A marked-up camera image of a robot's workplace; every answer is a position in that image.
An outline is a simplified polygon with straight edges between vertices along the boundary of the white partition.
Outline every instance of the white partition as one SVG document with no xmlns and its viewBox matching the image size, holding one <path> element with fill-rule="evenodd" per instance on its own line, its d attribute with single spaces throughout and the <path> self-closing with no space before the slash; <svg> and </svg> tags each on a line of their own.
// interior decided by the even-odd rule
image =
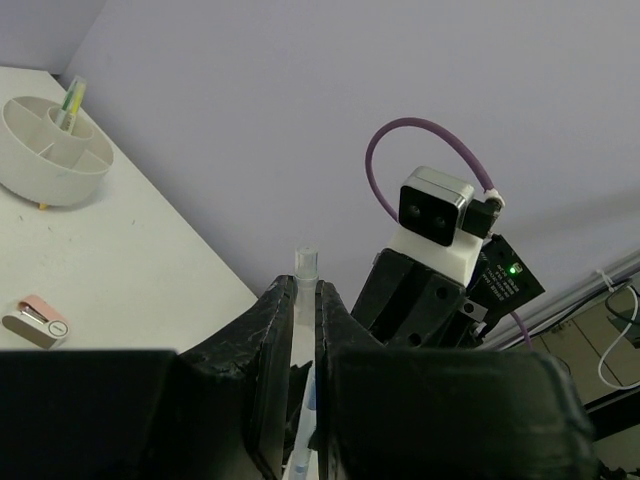
<svg viewBox="0 0 640 480">
<path fill-rule="evenodd" d="M 2 0 L 0 65 L 62 73 L 105 0 Z"/>
<path fill-rule="evenodd" d="M 640 246 L 639 18 L 630 0 L 109 0 L 65 79 L 89 78 L 87 110 L 256 291 L 311 239 L 347 303 L 395 228 L 370 137 L 439 122 L 550 298 Z M 473 178 L 420 131 L 374 163 L 394 202 L 418 165 Z"/>
</svg>

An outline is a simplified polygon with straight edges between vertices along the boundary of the pen holder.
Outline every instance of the pen holder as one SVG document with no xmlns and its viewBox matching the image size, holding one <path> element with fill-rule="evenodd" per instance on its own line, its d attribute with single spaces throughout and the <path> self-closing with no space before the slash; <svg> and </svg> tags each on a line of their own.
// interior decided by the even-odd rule
<svg viewBox="0 0 640 480">
<path fill-rule="evenodd" d="M 37 97 L 9 100 L 0 122 L 0 183 L 33 202 L 68 206 L 85 200 L 113 164 L 98 128 L 78 116 L 73 134 L 55 118 L 60 106 Z"/>
</svg>

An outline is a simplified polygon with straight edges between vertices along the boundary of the circular logo on stapler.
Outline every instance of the circular logo on stapler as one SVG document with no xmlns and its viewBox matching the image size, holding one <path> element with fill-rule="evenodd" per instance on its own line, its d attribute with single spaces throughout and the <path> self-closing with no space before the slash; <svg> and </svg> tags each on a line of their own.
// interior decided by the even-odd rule
<svg viewBox="0 0 640 480">
<path fill-rule="evenodd" d="M 64 337 L 69 331 L 69 327 L 62 322 L 51 322 L 49 324 L 49 333 L 54 337 Z"/>
</svg>

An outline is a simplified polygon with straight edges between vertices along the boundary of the tabletop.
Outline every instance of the tabletop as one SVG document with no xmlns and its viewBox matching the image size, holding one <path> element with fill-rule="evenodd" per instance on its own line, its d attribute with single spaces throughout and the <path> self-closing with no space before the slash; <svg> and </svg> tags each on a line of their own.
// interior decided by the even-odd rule
<svg viewBox="0 0 640 480">
<path fill-rule="evenodd" d="M 0 67 L 0 106 L 64 93 L 46 72 Z M 0 188 L 0 309 L 39 295 L 69 322 L 60 348 L 187 350 L 255 296 L 111 143 L 113 167 L 81 205 L 40 211 Z M 34 346 L 0 327 L 0 348 Z"/>
</svg>

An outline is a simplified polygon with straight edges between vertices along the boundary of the green pen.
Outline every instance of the green pen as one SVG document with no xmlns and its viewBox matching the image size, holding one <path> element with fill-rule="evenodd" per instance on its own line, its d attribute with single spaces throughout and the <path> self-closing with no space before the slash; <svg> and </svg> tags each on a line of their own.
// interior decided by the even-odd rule
<svg viewBox="0 0 640 480">
<path fill-rule="evenodd" d="M 78 83 L 78 75 L 73 79 L 71 85 L 69 85 L 69 90 L 67 90 L 67 94 L 64 96 L 64 100 L 62 102 L 62 106 L 60 110 L 58 110 L 58 115 L 56 116 L 55 124 L 57 127 L 62 126 L 62 122 L 64 122 L 64 118 L 67 116 L 67 111 L 69 109 L 69 104 L 71 103 L 71 98 L 73 97 L 73 91 L 76 88 L 76 84 Z"/>
</svg>

